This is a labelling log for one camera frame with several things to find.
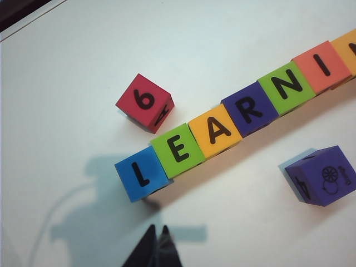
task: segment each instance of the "purple dice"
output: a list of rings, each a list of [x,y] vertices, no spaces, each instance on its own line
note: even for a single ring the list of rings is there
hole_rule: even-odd
[[[356,173],[339,146],[318,150],[285,170],[309,204],[327,206],[356,189]]]
[[[221,100],[242,137],[270,124],[278,113],[258,82]]]

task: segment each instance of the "wheel symbol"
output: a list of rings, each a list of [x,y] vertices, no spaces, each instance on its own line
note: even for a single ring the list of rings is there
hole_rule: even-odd
[[[326,182],[336,182],[339,177],[339,173],[334,167],[328,166],[323,168],[322,176]]]

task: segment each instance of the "red block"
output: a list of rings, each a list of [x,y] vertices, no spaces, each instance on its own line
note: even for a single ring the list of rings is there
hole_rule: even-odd
[[[156,133],[174,103],[167,91],[137,74],[116,106],[150,132]]]
[[[292,59],[316,94],[340,85],[351,72],[329,41]]]

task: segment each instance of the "toy block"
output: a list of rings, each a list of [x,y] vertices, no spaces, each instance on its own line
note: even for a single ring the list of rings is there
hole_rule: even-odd
[[[186,123],[151,140],[151,144],[168,178],[205,161]]]
[[[242,137],[261,129],[279,117],[258,82],[221,100]]]
[[[329,41],[292,59],[316,94],[335,88],[351,77],[351,72]]]
[[[207,159],[243,139],[223,104],[194,118],[188,126]]]
[[[152,146],[120,161],[115,168],[131,202],[172,182],[167,178]]]
[[[257,81],[280,116],[315,97],[314,91],[293,61]]]
[[[309,204],[327,206],[356,189],[356,173],[339,146],[311,153],[285,170]]]
[[[144,128],[156,133],[174,103],[167,91],[137,74],[116,102],[116,106]]]
[[[333,40],[331,43],[351,71],[352,77],[356,77],[356,29]]]

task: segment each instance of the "foam block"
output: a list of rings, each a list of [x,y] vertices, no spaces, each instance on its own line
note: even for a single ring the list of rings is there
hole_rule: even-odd
[[[278,113],[258,82],[221,100],[242,137],[270,124]]]
[[[188,126],[207,159],[243,139],[223,104],[194,118]]]
[[[356,189],[356,173],[339,146],[318,150],[285,170],[309,204],[327,206]]]
[[[351,71],[352,77],[356,77],[356,29],[333,40],[331,43]]]
[[[167,186],[169,180],[152,146],[115,164],[131,202]]]
[[[316,94],[335,88],[346,81],[351,72],[329,41],[292,59]]]
[[[186,123],[151,140],[151,144],[168,178],[205,161]]]
[[[137,74],[116,106],[144,128],[155,133],[174,103],[171,95],[144,76]]]
[[[258,82],[280,116],[315,96],[293,61],[259,78]]]

